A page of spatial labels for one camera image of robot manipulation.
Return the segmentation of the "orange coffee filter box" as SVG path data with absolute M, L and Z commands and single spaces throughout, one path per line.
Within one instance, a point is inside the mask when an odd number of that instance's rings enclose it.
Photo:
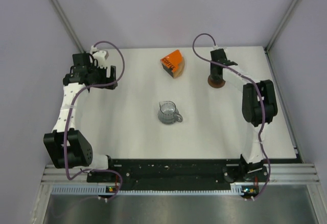
M 160 63 L 163 69 L 174 79 L 182 75 L 185 67 L 185 60 L 179 49 L 161 58 Z

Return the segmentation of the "clear glass coffee server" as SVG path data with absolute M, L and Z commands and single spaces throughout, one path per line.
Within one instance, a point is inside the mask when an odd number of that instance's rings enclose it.
M 172 101 L 159 102 L 159 111 L 157 117 L 160 122 L 171 125 L 175 122 L 183 122 L 183 117 L 179 113 L 176 105 Z

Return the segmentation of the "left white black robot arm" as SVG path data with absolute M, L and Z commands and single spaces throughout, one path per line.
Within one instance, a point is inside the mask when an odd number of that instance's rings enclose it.
M 109 84 L 117 87 L 116 67 L 106 66 L 108 52 L 91 51 L 74 54 L 73 65 L 63 78 L 63 101 L 52 132 L 43 137 L 43 143 L 56 168 L 98 169 L 104 181 L 114 179 L 116 169 L 109 165 L 109 156 L 97 154 L 81 133 L 83 107 L 90 94 L 90 85 Z

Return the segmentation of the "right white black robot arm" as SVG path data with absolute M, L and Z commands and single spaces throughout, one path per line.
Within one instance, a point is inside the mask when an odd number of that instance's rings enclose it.
M 271 80 L 252 78 L 236 62 L 228 60 L 223 49 L 211 51 L 208 83 L 213 88 L 221 88 L 229 83 L 241 92 L 241 111 L 247 122 L 247 135 L 238 173 L 242 180 L 250 181 L 263 168 L 264 127 L 278 113 L 274 84 Z

